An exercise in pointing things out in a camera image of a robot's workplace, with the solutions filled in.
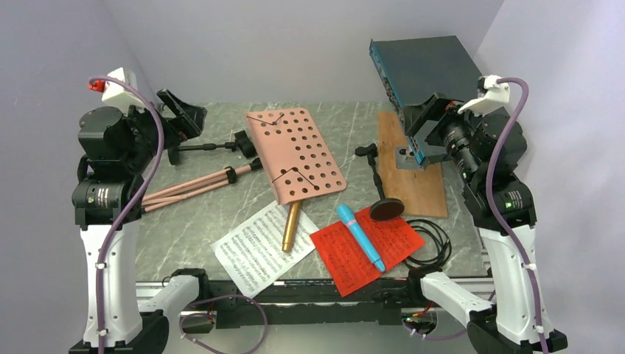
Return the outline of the pink music stand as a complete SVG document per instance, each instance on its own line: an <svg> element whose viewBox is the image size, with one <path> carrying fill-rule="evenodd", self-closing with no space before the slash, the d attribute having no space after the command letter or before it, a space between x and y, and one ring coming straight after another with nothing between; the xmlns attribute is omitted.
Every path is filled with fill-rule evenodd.
<svg viewBox="0 0 625 354"><path fill-rule="evenodd" d="M224 167L144 197L146 212L160 209L219 187L236 183L254 170L263 170L278 204L341 192L347 182L310 112L285 108L244 113L255 159L241 167Z"/></svg>

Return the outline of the gold toy microphone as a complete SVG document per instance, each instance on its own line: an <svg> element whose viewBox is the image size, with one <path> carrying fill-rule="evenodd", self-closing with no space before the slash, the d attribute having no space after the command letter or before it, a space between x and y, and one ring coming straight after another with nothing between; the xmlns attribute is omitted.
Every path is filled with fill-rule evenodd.
<svg viewBox="0 0 625 354"><path fill-rule="evenodd" d="M282 240L282 251L285 253L291 252L293 249L300 211L301 201L295 201L290 204Z"/></svg>

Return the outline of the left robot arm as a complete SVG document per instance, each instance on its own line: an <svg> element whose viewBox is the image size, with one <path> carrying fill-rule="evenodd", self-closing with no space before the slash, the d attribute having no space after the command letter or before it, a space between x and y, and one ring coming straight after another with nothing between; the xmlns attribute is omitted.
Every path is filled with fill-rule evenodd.
<svg viewBox="0 0 625 354"><path fill-rule="evenodd" d="M145 169L160 148L201 135L206 110L168 90L158 98L170 118L129 107L105 106L80 119L84 150L71 201L88 263L88 319L73 353L163 353L181 311L212 299L202 268L174 271L146 304L136 298L135 251L142 218Z"/></svg>

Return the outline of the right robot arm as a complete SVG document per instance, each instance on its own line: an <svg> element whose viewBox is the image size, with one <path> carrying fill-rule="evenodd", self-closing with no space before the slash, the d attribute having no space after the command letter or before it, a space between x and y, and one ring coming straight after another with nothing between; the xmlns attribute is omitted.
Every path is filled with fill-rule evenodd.
<svg viewBox="0 0 625 354"><path fill-rule="evenodd" d="M464 103L434 94L400 116L409 136L444 149L464 185L464 203L489 255L495 300L450 279L438 265L412 268L405 286L382 299L428 301L460 322L478 353L557 353L568 347L542 303L534 254L534 197L515 174L527 141L516 116L488 97Z"/></svg>

